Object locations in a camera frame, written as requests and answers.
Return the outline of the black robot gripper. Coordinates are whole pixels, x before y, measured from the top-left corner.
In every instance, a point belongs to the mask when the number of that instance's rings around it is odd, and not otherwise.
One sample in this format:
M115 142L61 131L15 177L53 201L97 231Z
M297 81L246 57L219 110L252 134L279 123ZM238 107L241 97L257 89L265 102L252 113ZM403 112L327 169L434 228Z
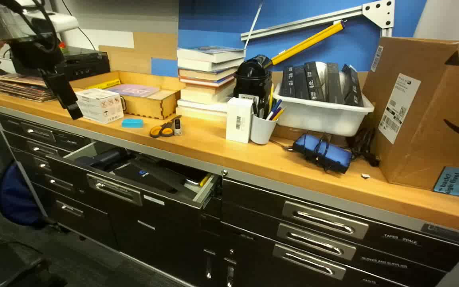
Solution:
M38 75L45 72L45 83L58 97L61 107L69 112L72 119L83 116L70 83L62 73L56 73L64 54L54 33L13 38L8 45L18 73Z

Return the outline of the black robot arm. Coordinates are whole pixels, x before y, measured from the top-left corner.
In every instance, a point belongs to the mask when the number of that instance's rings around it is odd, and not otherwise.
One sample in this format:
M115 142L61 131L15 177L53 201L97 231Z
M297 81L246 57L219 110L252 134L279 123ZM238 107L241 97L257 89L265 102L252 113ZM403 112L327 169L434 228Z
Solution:
M30 0L30 5L0 0L0 40L10 46L15 59L40 73L72 119L83 116L70 81L58 70L64 62L64 53L51 16L40 0Z

